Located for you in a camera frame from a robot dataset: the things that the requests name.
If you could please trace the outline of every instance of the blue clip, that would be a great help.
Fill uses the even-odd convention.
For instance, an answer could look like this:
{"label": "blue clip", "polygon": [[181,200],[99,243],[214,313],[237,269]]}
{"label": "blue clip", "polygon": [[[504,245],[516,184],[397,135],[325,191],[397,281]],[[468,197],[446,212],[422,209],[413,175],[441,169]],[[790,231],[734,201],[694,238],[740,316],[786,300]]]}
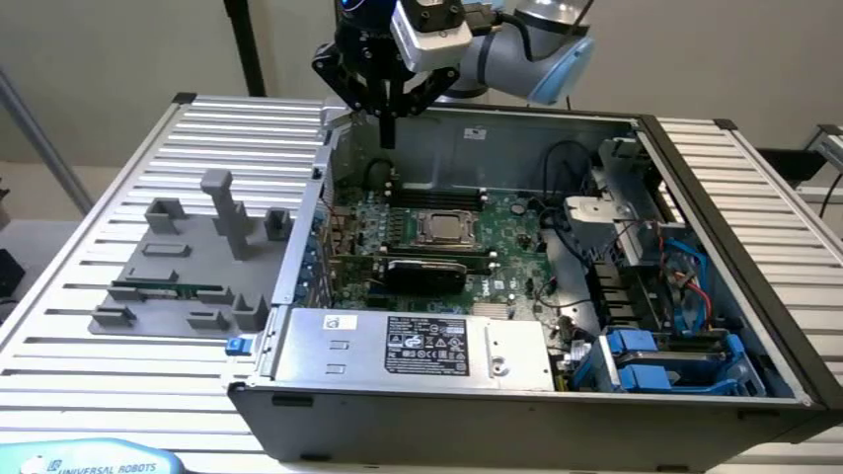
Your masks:
{"label": "blue clip", "polygon": [[252,340],[233,338],[225,343],[225,356],[249,356],[252,354]]}

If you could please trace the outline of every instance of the green circuit board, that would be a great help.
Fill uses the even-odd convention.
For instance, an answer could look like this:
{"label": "green circuit board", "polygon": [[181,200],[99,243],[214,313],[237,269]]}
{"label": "green circuit board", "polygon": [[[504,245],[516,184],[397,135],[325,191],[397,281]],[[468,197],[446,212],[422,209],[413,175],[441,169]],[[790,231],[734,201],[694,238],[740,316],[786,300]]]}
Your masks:
{"label": "green circuit board", "polygon": [[[512,212],[512,204],[521,206],[522,215]],[[473,212],[473,243],[476,248],[493,250],[498,267],[489,275],[468,275],[460,294],[434,297],[389,294],[376,279],[381,244],[409,246],[417,235],[418,213],[429,210],[389,207],[372,196],[354,202],[350,209],[356,224],[346,230],[357,236],[357,246],[353,255],[338,255],[333,259],[336,308],[469,314],[477,303],[497,303],[512,307],[512,319],[533,318],[528,280],[538,288],[550,277],[550,267],[546,254],[537,251],[538,215],[528,209],[524,197],[514,193],[488,194],[482,210]],[[414,258],[450,260],[441,255]]]}

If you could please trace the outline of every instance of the white wall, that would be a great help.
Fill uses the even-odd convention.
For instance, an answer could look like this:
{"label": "white wall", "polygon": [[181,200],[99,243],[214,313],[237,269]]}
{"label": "white wall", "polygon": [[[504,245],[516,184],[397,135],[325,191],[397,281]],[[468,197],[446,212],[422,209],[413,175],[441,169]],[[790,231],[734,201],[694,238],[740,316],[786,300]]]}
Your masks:
{"label": "white wall", "polygon": [[[322,97],[330,0],[250,4],[268,91]],[[843,121],[841,18],[840,0],[596,0],[574,107],[729,118],[758,146],[798,146]],[[0,63],[75,164],[119,165],[175,91],[245,93],[221,0],[0,0]],[[37,157],[0,114],[2,160]]]}

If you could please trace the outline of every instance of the slotted aluminum rail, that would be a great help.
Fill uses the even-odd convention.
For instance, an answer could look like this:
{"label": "slotted aluminum rail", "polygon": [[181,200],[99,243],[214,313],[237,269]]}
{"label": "slotted aluminum rail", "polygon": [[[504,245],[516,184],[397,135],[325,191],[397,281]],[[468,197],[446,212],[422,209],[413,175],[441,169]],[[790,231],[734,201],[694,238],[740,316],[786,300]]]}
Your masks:
{"label": "slotted aluminum rail", "polygon": [[[179,198],[186,212],[211,213],[198,180],[203,170],[225,168],[250,215],[270,206],[294,215],[322,142],[318,117],[320,103],[304,101],[199,96],[169,107],[0,327],[0,442],[111,436],[173,451],[198,473],[372,472],[362,466],[281,465],[262,454],[217,378],[232,370],[245,376],[252,365],[226,365],[221,341],[94,336],[86,329],[103,288],[146,231],[142,214],[154,197]],[[662,125],[832,371],[843,373],[843,321],[834,318],[843,270],[822,244],[826,232],[797,212],[742,137],[709,121],[664,119]],[[805,285],[806,278],[817,285]],[[710,472],[841,469],[837,428],[800,445],[757,446]]]}

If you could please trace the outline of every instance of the capacitor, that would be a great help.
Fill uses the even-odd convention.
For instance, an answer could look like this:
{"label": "capacitor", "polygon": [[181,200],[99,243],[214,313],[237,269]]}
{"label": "capacitor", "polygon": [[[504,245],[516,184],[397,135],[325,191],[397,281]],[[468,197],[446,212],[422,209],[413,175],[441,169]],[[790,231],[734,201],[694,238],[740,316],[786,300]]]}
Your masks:
{"label": "capacitor", "polygon": [[509,212],[512,215],[517,215],[518,217],[526,213],[526,207],[524,204],[518,204],[517,202],[509,205]]}

